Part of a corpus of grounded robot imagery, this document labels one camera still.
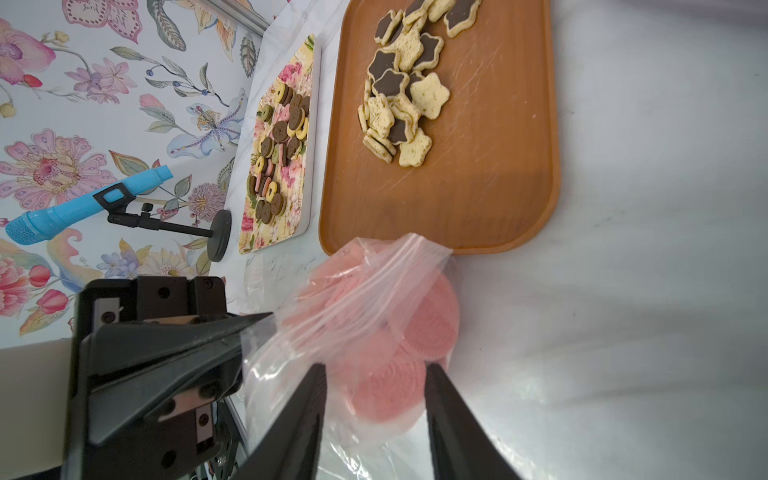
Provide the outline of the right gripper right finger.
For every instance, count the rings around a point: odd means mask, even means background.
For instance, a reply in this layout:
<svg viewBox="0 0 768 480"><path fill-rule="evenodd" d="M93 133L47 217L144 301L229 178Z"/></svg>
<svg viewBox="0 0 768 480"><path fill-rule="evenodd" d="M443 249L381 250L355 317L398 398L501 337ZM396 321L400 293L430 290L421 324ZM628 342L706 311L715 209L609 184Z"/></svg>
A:
<svg viewBox="0 0 768 480"><path fill-rule="evenodd" d="M436 480L520 480L438 363L426 368L424 387Z"/></svg>

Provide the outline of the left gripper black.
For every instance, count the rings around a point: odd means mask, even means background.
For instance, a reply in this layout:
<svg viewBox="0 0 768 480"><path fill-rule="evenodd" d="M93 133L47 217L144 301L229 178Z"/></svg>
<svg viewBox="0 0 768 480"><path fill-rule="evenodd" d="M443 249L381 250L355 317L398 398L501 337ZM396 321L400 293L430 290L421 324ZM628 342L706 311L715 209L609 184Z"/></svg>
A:
<svg viewBox="0 0 768 480"><path fill-rule="evenodd" d="M177 479L211 459L212 405L242 376L239 335L267 317L230 315L214 277L88 283L75 301L62 477Z"/></svg>

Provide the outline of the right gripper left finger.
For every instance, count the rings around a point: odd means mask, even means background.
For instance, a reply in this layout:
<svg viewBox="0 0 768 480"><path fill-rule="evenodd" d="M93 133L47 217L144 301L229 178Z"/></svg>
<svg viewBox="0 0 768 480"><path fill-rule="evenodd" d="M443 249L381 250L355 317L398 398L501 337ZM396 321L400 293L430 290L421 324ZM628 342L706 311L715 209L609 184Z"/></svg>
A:
<svg viewBox="0 0 768 480"><path fill-rule="evenodd" d="M234 477L314 480L326 401L326 367L314 364Z"/></svg>

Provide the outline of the ziploc bag pink cookies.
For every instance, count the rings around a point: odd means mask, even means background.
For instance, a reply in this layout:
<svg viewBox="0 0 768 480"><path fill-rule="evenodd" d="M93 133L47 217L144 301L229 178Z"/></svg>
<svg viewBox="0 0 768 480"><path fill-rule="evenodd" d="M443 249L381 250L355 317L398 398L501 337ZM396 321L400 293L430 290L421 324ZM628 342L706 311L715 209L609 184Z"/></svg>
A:
<svg viewBox="0 0 768 480"><path fill-rule="evenodd" d="M345 447L377 447L425 409L429 364L447 364L460 307L449 248L417 234L357 238L316 267L293 297L246 329L243 395L255 445L309 369L326 370L324 418Z"/></svg>

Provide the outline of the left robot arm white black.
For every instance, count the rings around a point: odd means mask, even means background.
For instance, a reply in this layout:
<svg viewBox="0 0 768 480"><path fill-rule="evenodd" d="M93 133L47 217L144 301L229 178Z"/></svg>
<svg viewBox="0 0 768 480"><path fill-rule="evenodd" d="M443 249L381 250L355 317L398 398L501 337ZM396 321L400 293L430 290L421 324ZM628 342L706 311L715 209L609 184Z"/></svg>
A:
<svg viewBox="0 0 768 480"><path fill-rule="evenodd" d="M220 278L95 280L69 339L1 353L5 479L179 479L224 447L216 402L242 382Z"/></svg>

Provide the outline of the poured round cookies pile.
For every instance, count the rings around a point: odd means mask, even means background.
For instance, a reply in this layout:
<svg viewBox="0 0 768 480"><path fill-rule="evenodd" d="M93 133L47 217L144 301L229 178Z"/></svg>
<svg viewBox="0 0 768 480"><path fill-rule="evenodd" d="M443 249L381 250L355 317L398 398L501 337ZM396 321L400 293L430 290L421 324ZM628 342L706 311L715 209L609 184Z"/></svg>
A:
<svg viewBox="0 0 768 480"><path fill-rule="evenodd" d="M277 79L257 110L241 230L298 228L304 203L311 97Z"/></svg>

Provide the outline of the poured star cookies pile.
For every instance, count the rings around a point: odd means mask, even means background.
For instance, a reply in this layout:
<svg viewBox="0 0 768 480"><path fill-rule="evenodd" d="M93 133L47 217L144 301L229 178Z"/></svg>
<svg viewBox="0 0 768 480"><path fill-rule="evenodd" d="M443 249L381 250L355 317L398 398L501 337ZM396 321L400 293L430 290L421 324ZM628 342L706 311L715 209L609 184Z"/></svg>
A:
<svg viewBox="0 0 768 480"><path fill-rule="evenodd" d="M367 67L363 101L357 117L362 143L377 158L397 160L403 168L422 166L433 146L420 121L436 120L451 98L436 73L445 38L426 31L443 23L455 38L471 28L480 1L413 1L388 11L378 22L378 46Z"/></svg>

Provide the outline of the black microphone stand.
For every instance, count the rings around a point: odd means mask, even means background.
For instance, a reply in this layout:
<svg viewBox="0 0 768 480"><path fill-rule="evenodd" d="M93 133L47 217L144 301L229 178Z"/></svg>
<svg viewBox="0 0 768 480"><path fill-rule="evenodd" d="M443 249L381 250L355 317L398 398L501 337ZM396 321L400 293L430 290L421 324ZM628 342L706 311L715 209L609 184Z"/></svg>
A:
<svg viewBox="0 0 768 480"><path fill-rule="evenodd" d="M122 182L96 193L94 199L108 212L107 220L109 223L128 228L167 231L202 237L206 240L207 254L211 262L220 262L225 256L232 230L232 214L229 210L218 211L209 228L200 228L153 218L150 203L144 203L139 214L128 213L127 206L136 199L136 196Z"/></svg>

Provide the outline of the blue microphone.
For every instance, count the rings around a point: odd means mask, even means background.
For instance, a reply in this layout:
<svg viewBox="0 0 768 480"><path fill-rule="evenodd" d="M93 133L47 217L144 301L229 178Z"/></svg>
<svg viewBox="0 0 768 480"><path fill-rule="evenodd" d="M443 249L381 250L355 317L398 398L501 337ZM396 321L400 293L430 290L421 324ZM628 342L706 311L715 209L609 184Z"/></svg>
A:
<svg viewBox="0 0 768 480"><path fill-rule="evenodd" d="M172 178L168 166L150 168L95 193L47 209L26 212L11 220L5 226L5 232L20 245L49 241L90 216L127 206L137 196L156 189Z"/></svg>

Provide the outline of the floral yellow tray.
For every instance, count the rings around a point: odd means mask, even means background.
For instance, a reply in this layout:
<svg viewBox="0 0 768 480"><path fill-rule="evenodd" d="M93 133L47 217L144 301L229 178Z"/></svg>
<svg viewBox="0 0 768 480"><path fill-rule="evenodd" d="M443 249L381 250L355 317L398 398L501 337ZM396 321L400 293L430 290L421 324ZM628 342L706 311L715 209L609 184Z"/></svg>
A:
<svg viewBox="0 0 768 480"><path fill-rule="evenodd" d="M308 35L259 101L238 251L303 234L311 212L316 36Z"/></svg>

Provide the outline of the brown wooden tray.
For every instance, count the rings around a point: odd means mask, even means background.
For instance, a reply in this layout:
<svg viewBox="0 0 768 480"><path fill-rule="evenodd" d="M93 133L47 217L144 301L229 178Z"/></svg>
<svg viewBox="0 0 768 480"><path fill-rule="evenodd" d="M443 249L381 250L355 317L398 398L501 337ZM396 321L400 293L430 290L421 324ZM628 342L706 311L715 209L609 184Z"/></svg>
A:
<svg viewBox="0 0 768 480"><path fill-rule="evenodd" d="M558 202L560 161L550 5L485 1L447 39L437 74L450 100L423 120L433 145L403 168L367 149L357 117L375 28L399 1L352 1L340 28L319 242L420 234L458 255L502 253L535 237Z"/></svg>

